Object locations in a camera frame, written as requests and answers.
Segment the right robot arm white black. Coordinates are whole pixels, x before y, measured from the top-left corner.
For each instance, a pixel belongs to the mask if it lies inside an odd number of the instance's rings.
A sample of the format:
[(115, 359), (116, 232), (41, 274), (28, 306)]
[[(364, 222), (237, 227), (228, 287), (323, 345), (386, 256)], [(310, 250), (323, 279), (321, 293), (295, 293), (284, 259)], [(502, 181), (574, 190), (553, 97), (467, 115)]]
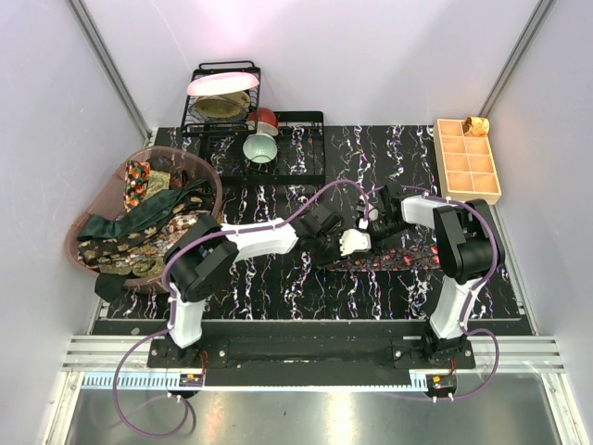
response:
[(433, 337), (420, 346), (423, 361), (441, 367), (450, 361), (450, 340), (468, 334), (470, 309), (480, 290), (505, 261), (505, 250), (488, 203), (437, 197), (415, 186), (385, 185), (375, 191), (378, 216), (369, 225), (379, 241), (414, 226), (434, 231), (439, 265), (445, 278), (429, 318)]

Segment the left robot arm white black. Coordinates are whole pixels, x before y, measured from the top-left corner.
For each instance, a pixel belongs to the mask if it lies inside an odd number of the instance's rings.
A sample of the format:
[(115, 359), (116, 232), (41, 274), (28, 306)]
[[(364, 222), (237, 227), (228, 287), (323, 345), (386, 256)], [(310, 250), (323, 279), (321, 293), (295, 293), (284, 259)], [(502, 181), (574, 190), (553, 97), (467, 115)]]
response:
[(206, 216), (196, 222), (164, 257), (162, 283), (170, 290), (171, 342), (168, 356), (181, 367), (199, 358), (207, 299), (230, 282), (230, 269), (244, 260), (304, 251), (320, 263), (340, 256), (343, 217), (323, 205), (287, 219), (251, 224), (219, 224)]

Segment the dark floral red-dotted tie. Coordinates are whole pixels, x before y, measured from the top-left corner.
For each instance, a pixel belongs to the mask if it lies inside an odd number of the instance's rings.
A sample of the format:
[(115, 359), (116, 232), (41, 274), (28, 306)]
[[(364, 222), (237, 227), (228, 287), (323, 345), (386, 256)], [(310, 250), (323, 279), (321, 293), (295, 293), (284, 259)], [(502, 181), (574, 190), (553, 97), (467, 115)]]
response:
[(333, 272), (401, 272), (411, 269), (440, 268), (436, 246), (428, 248), (388, 248), (382, 252), (355, 253), (324, 266)]

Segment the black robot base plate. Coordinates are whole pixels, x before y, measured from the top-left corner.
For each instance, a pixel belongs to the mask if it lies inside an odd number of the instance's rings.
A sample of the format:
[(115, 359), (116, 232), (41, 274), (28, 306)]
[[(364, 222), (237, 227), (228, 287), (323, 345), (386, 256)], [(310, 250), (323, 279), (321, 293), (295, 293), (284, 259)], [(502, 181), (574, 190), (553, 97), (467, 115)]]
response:
[(429, 357), (423, 321), (214, 321), (185, 349), (160, 335), (149, 346), (150, 368), (206, 367), (209, 386), (387, 387), (406, 385), (411, 370), (472, 370), (467, 340), (447, 341)]

